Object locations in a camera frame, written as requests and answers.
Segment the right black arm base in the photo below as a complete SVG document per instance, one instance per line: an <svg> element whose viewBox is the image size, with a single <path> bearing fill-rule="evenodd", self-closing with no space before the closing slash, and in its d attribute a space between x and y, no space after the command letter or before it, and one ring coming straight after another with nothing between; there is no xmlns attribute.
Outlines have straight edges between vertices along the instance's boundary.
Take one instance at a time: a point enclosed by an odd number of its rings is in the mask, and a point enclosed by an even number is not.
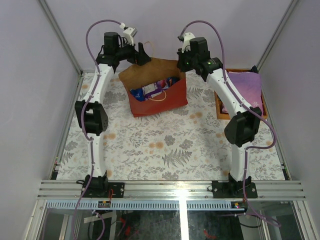
<svg viewBox="0 0 320 240"><path fill-rule="evenodd" d="M207 191L213 194L215 199L244 199L244 193L248 199L257 199L258 193L256 184L252 182L252 177L249 176L244 181L235 181L231 175L228 175L228 181L213 180L211 185L207 187Z"/></svg>

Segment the blue chips bag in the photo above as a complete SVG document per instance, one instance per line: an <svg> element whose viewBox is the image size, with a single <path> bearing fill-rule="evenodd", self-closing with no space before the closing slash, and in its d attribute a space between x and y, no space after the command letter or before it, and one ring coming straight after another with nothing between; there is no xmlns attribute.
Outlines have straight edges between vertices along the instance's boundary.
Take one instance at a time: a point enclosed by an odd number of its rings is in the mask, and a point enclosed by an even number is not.
<svg viewBox="0 0 320 240"><path fill-rule="evenodd" d="M139 102L143 102L146 99L143 88L132 89L130 94Z"/></svg>

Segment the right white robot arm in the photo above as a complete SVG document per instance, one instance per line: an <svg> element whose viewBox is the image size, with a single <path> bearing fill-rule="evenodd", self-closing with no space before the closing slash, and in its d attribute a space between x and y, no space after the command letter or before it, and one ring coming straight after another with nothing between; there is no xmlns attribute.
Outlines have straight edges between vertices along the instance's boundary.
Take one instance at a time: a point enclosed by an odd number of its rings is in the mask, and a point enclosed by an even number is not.
<svg viewBox="0 0 320 240"><path fill-rule="evenodd" d="M179 36L182 47L178 49L177 67L182 72L194 70L208 83L221 98L229 122L224 128L227 141L231 144L231 170L227 181L215 180L211 183L215 199L258 197L255 183L248 172L246 148L258 133L262 116L259 107L253 108L231 82L223 63L212 58L204 37L195 37L188 32Z"/></svg>

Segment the red brown paper bag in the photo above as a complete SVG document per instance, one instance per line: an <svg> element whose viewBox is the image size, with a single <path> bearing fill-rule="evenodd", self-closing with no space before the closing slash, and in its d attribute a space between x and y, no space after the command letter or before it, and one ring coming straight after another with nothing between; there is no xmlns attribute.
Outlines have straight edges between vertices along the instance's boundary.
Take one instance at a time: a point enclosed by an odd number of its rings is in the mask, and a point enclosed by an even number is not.
<svg viewBox="0 0 320 240"><path fill-rule="evenodd" d="M132 115L151 116L188 104L186 74L177 60L151 58L133 64L118 75L128 95Z"/></svg>

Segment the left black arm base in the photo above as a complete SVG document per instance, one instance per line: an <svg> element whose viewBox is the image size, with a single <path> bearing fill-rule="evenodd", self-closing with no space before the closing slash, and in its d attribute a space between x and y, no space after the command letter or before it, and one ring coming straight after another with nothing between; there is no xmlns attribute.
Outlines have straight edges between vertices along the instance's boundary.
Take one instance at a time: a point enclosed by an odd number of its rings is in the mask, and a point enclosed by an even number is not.
<svg viewBox="0 0 320 240"><path fill-rule="evenodd" d="M120 199L124 197L125 183L109 182L106 175L92 177L84 198Z"/></svg>

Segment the purple snack packet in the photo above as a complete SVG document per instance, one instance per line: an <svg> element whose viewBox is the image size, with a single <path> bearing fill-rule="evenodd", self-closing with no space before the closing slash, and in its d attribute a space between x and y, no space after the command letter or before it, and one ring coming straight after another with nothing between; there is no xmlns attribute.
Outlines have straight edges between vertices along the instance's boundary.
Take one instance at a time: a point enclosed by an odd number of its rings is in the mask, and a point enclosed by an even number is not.
<svg viewBox="0 0 320 240"><path fill-rule="evenodd" d="M169 77L159 80L155 83L143 87L145 100L151 99L160 95L163 91L169 89L175 83L179 82L179 77Z"/></svg>

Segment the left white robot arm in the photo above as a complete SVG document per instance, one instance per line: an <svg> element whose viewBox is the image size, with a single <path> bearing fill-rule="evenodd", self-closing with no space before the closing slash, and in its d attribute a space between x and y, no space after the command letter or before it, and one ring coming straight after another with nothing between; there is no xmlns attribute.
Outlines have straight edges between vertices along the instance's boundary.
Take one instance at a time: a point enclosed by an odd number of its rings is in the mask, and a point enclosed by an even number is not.
<svg viewBox="0 0 320 240"><path fill-rule="evenodd" d="M151 61L142 43L135 44L136 29L126 27L123 35L106 32L103 45L97 57L93 58L95 73L87 94L75 102L74 108L79 127L87 139L89 152L88 174L82 185L85 198L123 198L125 185L110 183L103 151L103 136L108 128L109 118L103 107L107 87L123 60L142 66Z"/></svg>

